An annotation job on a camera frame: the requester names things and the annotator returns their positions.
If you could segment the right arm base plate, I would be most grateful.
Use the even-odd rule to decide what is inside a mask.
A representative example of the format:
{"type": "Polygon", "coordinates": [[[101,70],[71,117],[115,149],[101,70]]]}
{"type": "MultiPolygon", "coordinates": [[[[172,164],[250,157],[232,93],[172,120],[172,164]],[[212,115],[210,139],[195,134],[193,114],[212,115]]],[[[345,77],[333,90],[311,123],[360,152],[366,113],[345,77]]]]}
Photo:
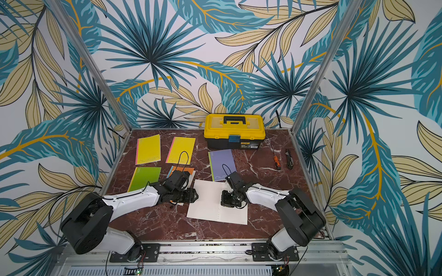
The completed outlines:
{"type": "Polygon", "coordinates": [[[298,249],[295,246],[279,251],[270,243],[252,243],[249,252],[254,262],[292,262],[299,260],[298,249]]]}

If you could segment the yellow cover notebook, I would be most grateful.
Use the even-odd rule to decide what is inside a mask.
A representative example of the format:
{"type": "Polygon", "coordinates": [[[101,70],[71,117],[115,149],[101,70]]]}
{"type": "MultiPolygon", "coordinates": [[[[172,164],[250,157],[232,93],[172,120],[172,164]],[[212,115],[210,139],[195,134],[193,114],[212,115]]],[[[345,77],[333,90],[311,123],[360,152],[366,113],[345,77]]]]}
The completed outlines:
{"type": "Polygon", "coordinates": [[[175,137],[172,141],[166,163],[189,165],[195,141],[195,138],[175,137]]]}
{"type": "Polygon", "coordinates": [[[161,137],[159,134],[137,140],[135,164],[159,162],[161,160],[161,137]]]}

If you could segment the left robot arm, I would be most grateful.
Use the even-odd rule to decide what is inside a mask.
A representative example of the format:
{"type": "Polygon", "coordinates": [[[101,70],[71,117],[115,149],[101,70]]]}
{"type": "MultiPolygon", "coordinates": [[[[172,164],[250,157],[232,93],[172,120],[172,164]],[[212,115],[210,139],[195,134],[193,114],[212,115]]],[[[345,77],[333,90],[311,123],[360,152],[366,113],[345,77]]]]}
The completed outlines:
{"type": "Polygon", "coordinates": [[[133,192],[100,196],[93,192],[69,213],[61,231],[78,255],[94,249],[123,256],[129,262],[140,262],[147,250],[130,231],[110,227],[110,222],[139,209],[167,204],[190,204],[199,196],[190,188],[191,174],[175,170],[169,178],[147,183],[133,192]]]}

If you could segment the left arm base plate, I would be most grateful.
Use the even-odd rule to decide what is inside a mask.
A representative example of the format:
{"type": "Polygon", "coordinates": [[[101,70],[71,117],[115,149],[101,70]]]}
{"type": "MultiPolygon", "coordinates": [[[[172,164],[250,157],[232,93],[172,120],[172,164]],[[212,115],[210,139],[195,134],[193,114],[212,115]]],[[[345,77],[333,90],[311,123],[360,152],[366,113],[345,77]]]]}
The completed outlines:
{"type": "Polygon", "coordinates": [[[126,254],[112,253],[110,263],[155,263],[160,253],[159,243],[136,244],[126,254]]]}

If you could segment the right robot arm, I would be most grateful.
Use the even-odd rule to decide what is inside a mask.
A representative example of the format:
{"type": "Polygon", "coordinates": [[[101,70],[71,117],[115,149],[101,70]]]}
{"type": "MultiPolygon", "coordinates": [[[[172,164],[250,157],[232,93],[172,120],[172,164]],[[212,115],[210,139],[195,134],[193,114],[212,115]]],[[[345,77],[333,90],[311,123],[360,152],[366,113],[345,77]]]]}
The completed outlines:
{"type": "Polygon", "coordinates": [[[289,248],[308,246],[326,224],[322,212],[302,189],[276,190],[247,183],[236,171],[226,181],[231,191],[222,192],[221,206],[241,209],[251,204],[261,205],[276,211],[283,223],[283,228],[268,239],[264,248],[252,250],[253,254],[265,254],[279,261],[289,248]]]}

